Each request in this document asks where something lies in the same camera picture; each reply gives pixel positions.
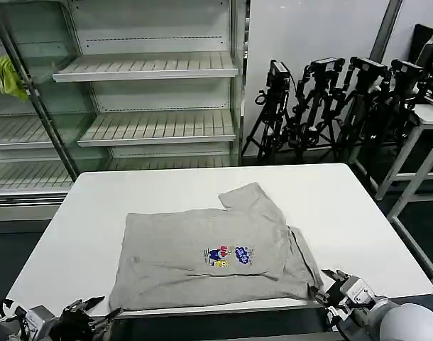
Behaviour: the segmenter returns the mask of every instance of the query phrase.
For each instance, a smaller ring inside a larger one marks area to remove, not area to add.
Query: t-shirt sleeve
[[[281,210],[266,195],[258,183],[250,183],[236,190],[219,195],[227,210],[254,211],[270,220],[285,225],[286,219]]]

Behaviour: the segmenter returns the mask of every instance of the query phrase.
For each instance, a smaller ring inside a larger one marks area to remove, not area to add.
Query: yellow cloth
[[[0,57],[0,90],[2,94],[10,94],[24,102],[28,99],[21,79],[7,55]]]

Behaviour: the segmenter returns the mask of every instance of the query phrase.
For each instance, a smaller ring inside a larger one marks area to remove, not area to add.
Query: shelf
[[[64,114],[56,115],[53,119],[60,129],[63,141],[69,144],[80,132],[84,118],[82,115]],[[0,117],[0,150],[53,147],[41,120],[36,115]]]
[[[61,161],[0,163],[0,194],[66,193],[71,186]]]
[[[229,167],[229,156],[181,156],[161,158],[115,158],[108,171]]]
[[[84,55],[55,73],[56,82],[235,77],[229,52]]]
[[[233,141],[231,112],[188,110],[99,114],[81,147]]]

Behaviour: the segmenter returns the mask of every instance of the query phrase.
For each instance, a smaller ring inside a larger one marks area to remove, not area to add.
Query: wrinkled fabric
[[[111,309],[307,299],[322,284],[300,231],[259,184],[219,198],[226,210],[127,216]]]
[[[8,55],[0,57],[0,91],[25,102],[28,95]]]

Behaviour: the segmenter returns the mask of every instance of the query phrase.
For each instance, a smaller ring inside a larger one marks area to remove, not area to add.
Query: cartoon logo
[[[246,265],[250,260],[248,248],[236,247],[236,257],[243,265]]]
[[[229,262],[228,261],[217,261],[215,263],[215,266],[217,268],[227,268],[229,266]]]
[[[228,250],[228,247],[222,246],[216,250],[209,250],[209,258],[214,261],[221,261],[225,259],[231,252]]]

